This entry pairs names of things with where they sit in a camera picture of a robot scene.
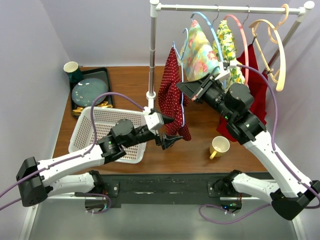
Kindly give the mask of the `red polka dot skirt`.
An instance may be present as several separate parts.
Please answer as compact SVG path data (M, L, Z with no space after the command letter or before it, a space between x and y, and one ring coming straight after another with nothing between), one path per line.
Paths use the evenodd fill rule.
M176 51L172 47L165 62L158 91L158 106L163 115L174 119L172 123L165 125L166 134L179 135L183 140L190 141L192 137L183 115L183 107L189 104L188 99L176 86L181 81Z

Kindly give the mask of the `light blue plastic hanger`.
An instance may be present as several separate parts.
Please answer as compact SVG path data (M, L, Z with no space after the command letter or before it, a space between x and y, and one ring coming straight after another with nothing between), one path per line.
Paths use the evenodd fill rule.
M191 14L191 16L190 16L191 20L193 20L195 15L201 16L205 20L205 22L208 25L208 27L210 28L211 34L213 36L213 40L216 43L216 47L217 47L217 51L218 51L218 60L219 60L219 62L223 62L222 50L221 50L221 47L220 47L220 43L219 43L216 31L214 30L214 27L213 27L212 23L210 22L210 20L203 13L201 13L199 11L195 11L195 12L193 12ZM225 88L227 86L227 80L224 80L223 82L221 82L221 84Z

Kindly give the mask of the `pastel floral skirt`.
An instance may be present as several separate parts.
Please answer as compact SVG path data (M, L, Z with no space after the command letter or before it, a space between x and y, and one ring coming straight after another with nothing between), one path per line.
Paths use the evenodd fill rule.
M222 54L213 48L214 43L209 42L197 20L192 20L184 43L186 47L180 53L183 54L182 65L187 81L197 81L210 73L216 77L221 73Z

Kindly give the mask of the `blue wire hanger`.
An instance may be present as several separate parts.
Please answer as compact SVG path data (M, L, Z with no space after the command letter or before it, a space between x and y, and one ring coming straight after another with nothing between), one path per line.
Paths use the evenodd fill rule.
M185 74L184 74L184 64L183 64L183 59L184 59L184 55L185 55L185 51L187 48L187 43L184 44L184 47L182 48L182 54L180 54L180 52L178 51L178 48L176 47L176 43L175 41L172 42L172 47L175 51L176 57L178 62L180 63L180 68L181 68L181 82L183 83L185 81ZM180 106L181 106L181 114L182 114L182 124L181 127L185 126L185 108L184 108L184 93L181 93L181 102L180 102Z

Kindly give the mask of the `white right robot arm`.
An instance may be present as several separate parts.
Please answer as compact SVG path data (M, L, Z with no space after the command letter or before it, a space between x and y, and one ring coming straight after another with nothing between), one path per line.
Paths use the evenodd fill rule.
M319 195L320 182L310 180L291 163L276 147L266 126L250 111L254 97L247 86L234 83L224 91L220 82L210 75L176 86L192 101L207 103L224 117L229 134L249 150L274 179L267 182L233 170L213 183L213 190L230 197L242 193L259 198L289 221Z

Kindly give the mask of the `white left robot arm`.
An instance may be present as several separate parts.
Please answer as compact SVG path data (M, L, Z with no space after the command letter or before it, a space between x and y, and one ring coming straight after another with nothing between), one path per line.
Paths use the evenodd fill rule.
M129 119L120 119L108 135L95 143L57 158L37 161L26 158L16 175L22 205L31 207L48 197L68 192L99 196L104 183L99 174L76 176L83 169L115 162L126 155L126 149L154 140L163 150L170 148L181 136L160 134L151 124L134 127Z

